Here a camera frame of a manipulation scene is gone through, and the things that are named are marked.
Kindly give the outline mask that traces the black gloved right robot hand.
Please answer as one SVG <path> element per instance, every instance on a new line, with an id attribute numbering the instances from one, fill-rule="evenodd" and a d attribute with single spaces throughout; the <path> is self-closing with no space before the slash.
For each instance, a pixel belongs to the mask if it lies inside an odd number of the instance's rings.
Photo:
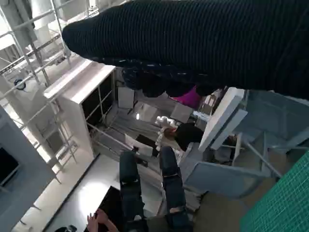
<path id="1" fill-rule="evenodd" d="M 131 0 L 62 31 L 147 97 L 236 87 L 309 97 L 306 0 Z"/>

